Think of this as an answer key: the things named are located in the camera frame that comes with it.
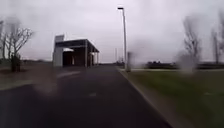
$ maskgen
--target lawn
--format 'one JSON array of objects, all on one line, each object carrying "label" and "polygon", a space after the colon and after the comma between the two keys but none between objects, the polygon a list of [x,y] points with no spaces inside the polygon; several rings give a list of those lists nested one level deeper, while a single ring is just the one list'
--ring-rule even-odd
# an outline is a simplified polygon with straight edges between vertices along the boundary
[{"label": "lawn", "polygon": [[141,71],[129,75],[173,100],[177,112],[196,128],[224,128],[224,72],[199,71],[186,76],[176,71]]}]

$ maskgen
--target pole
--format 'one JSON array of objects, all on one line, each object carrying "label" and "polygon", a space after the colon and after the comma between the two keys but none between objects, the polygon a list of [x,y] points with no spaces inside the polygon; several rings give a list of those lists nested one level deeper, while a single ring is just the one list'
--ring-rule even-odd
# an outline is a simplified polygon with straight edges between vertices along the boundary
[{"label": "pole", "polygon": [[115,63],[117,63],[117,48],[115,48]]},{"label": "pole", "polygon": [[90,67],[92,67],[92,46],[90,45]]},{"label": "pole", "polygon": [[88,53],[88,51],[87,51],[88,50],[88,48],[87,48],[88,47],[87,46],[87,40],[85,42],[86,42],[86,46],[85,46],[85,67],[87,67],[87,63],[88,63],[87,62],[87,53]]},{"label": "pole", "polygon": [[118,8],[122,10],[123,15],[123,27],[124,27],[124,63],[125,63],[125,71],[127,71],[127,39],[126,39],[126,20],[125,20],[125,10],[124,8]]}]

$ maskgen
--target bare tree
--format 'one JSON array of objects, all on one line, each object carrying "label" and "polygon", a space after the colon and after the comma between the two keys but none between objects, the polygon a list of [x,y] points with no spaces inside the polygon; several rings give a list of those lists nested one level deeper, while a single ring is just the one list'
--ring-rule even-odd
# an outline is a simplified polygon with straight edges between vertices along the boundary
[{"label": "bare tree", "polygon": [[220,11],[219,13],[220,20],[220,41],[219,41],[219,51],[220,54],[224,53],[224,13]]},{"label": "bare tree", "polygon": [[7,48],[8,58],[11,59],[12,71],[20,69],[19,50],[32,37],[33,32],[30,29],[22,28],[17,19],[9,19],[6,22],[4,34],[2,34],[1,42],[4,42],[4,47]]},{"label": "bare tree", "polygon": [[6,35],[8,51],[12,51],[14,55],[17,55],[19,50],[31,38],[33,32],[30,29],[21,28],[19,23],[12,23],[9,27],[10,31]]},{"label": "bare tree", "polygon": [[219,58],[220,58],[220,49],[219,49],[219,41],[218,41],[218,35],[217,32],[214,30],[211,32],[211,38],[212,38],[212,44],[214,48],[214,58],[216,64],[219,63]]},{"label": "bare tree", "polygon": [[186,17],[183,22],[186,38],[184,40],[185,48],[194,59],[199,59],[200,56],[200,40],[195,30],[195,21]]},{"label": "bare tree", "polygon": [[5,59],[5,42],[2,40],[3,37],[3,21],[0,21],[0,50],[2,51],[2,58]]}]

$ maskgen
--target lamp post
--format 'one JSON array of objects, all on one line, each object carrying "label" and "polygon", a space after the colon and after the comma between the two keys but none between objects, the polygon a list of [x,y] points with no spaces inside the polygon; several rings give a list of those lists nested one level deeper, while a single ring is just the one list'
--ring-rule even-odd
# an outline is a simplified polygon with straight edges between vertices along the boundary
[{"label": "lamp post", "polygon": [[125,10],[123,7],[118,7],[118,10],[122,11],[123,14],[123,27],[124,27],[124,63],[125,63],[125,71],[127,71],[127,43],[126,43],[126,23],[125,23]]}]

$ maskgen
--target overcast sky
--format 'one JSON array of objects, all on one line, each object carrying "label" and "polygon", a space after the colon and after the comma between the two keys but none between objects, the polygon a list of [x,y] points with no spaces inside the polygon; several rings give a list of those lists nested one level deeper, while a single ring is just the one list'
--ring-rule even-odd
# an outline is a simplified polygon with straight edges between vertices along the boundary
[{"label": "overcast sky", "polygon": [[138,61],[172,62],[184,49],[183,19],[195,17],[202,59],[213,60],[211,28],[217,28],[224,0],[0,0],[0,19],[17,17],[35,32],[21,49],[23,58],[52,59],[54,36],[88,38],[99,50],[101,62],[123,56],[122,15],[126,9],[128,50]]}]

